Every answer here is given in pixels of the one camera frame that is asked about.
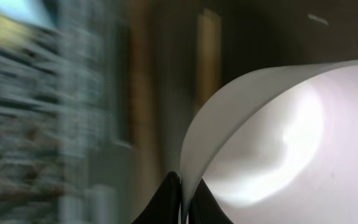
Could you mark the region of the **dark brown serving tray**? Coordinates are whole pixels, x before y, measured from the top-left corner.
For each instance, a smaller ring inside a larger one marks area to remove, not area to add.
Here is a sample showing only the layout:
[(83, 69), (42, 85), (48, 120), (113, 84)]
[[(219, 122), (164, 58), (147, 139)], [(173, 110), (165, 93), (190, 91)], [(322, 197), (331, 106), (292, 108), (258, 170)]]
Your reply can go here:
[(358, 0), (157, 1), (149, 11), (164, 171), (193, 119), (198, 16), (221, 17), (221, 83), (261, 68), (358, 59)]

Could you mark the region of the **light blue bowl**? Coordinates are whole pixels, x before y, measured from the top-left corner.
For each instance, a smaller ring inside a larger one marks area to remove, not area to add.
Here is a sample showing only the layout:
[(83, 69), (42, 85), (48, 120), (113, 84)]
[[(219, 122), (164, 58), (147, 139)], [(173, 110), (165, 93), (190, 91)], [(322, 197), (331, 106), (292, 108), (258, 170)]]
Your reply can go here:
[(43, 29), (56, 29), (54, 21), (41, 0), (0, 0), (0, 14), (14, 21)]

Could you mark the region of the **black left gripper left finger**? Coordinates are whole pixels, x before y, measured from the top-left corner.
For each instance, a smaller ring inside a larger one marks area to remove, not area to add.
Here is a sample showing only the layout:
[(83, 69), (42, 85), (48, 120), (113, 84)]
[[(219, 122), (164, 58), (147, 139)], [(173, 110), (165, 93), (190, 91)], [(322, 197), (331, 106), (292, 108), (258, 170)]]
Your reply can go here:
[(180, 203), (180, 178), (171, 171), (132, 224), (178, 224)]

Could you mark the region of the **yellow plate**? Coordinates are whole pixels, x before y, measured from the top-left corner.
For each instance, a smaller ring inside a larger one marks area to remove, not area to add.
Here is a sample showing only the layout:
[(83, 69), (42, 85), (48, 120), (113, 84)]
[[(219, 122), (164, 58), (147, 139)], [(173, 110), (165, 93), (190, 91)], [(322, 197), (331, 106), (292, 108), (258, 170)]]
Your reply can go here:
[(0, 14), (0, 47), (18, 50), (20, 49), (19, 44), (23, 44), (33, 37), (32, 29)]

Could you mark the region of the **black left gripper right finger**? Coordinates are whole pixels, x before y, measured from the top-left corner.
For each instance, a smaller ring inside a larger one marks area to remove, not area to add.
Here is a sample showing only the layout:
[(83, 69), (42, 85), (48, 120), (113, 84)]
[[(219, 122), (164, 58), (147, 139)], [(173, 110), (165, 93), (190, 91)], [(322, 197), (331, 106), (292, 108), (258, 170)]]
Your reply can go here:
[(189, 224), (233, 224), (221, 210), (205, 181), (201, 179), (188, 211)]

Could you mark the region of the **pink-white bowl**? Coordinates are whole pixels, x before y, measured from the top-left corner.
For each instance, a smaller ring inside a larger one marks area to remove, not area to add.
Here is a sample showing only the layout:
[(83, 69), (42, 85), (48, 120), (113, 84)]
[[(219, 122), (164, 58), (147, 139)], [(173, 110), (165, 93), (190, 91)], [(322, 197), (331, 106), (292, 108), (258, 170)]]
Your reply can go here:
[(183, 223), (201, 179), (233, 223), (358, 223), (358, 60), (229, 82), (193, 118), (180, 174)]

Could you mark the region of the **grey plastic dish rack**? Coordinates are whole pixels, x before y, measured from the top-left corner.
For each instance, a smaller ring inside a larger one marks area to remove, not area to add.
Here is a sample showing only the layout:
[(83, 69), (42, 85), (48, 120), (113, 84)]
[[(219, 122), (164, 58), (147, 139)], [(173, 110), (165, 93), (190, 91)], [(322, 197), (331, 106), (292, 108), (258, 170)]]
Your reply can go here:
[(0, 223), (129, 223), (109, 27), (62, 19), (0, 47)]

